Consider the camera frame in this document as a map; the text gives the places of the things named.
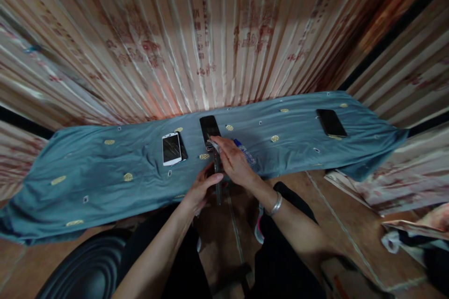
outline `left hand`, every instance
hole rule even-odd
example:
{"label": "left hand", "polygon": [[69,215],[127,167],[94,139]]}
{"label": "left hand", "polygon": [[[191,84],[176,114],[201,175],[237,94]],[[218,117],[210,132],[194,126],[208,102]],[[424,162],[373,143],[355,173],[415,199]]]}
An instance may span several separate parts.
{"label": "left hand", "polygon": [[211,162],[196,177],[192,187],[188,190],[186,196],[182,200],[181,204],[184,205],[193,215],[199,213],[199,211],[206,205],[208,194],[207,190],[210,186],[220,182],[223,179],[222,173],[217,173],[207,176],[207,171],[214,163]]}

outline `silver bracelet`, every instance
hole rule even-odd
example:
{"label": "silver bracelet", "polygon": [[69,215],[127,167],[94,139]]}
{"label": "silver bracelet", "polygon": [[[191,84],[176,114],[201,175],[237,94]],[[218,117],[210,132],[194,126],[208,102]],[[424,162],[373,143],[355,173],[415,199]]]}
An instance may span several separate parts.
{"label": "silver bracelet", "polygon": [[277,201],[275,206],[273,207],[273,209],[271,209],[271,212],[268,213],[266,209],[265,212],[267,213],[268,216],[272,217],[275,213],[279,211],[281,204],[282,204],[282,195],[281,193],[277,192]]}

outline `right hand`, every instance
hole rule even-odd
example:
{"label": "right hand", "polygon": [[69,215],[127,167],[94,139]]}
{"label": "right hand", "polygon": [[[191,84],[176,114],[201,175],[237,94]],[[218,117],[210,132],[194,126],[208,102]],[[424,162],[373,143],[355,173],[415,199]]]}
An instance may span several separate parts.
{"label": "right hand", "polygon": [[249,188],[261,179],[249,166],[245,154],[232,140],[220,136],[211,136],[210,139],[220,146],[223,169],[234,183]]}

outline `blue fabric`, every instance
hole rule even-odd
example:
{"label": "blue fabric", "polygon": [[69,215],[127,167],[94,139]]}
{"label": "blue fabric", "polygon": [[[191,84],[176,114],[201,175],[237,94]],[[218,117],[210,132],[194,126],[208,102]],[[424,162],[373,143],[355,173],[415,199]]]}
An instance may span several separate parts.
{"label": "blue fabric", "polygon": [[[326,136],[316,118],[319,108],[336,111],[347,138]],[[237,138],[246,146],[257,161],[254,170],[263,178],[339,168],[355,180],[363,180],[408,134],[408,130],[380,120],[342,91],[308,93],[137,125],[66,128],[52,137],[25,178],[23,189],[1,211],[0,236],[26,244],[73,239],[83,229],[180,201],[198,172],[212,160],[212,156],[199,158],[206,153],[199,119],[211,114],[223,137]],[[164,167],[161,138],[177,128],[183,128],[188,160]],[[274,135],[279,141],[271,141]],[[106,145],[105,140],[115,142]],[[132,174],[132,181],[124,180],[127,173]],[[61,176],[65,176],[63,181],[51,184]],[[74,221],[79,224],[66,225]]]}

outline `wooden floor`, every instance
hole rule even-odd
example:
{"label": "wooden floor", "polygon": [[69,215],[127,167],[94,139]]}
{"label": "wooden floor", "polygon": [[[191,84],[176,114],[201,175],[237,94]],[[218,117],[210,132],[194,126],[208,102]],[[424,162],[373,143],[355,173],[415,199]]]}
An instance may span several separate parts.
{"label": "wooden floor", "polygon": [[[323,179],[323,171],[289,174],[268,183],[282,181],[301,196],[315,213],[342,253],[351,258],[373,282],[398,298],[444,298],[426,279],[424,269],[400,250],[390,254],[380,243],[386,219],[338,190]],[[214,286],[242,263],[254,270],[254,255],[261,245],[253,231],[258,203],[242,188],[233,187],[223,205],[203,209],[195,221],[200,233],[200,258],[209,284]],[[0,298],[34,298],[58,264],[87,238],[110,227],[91,228],[73,242],[25,247],[0,241]],[[240,285],[219,293],[217,298],[242,298]]]}

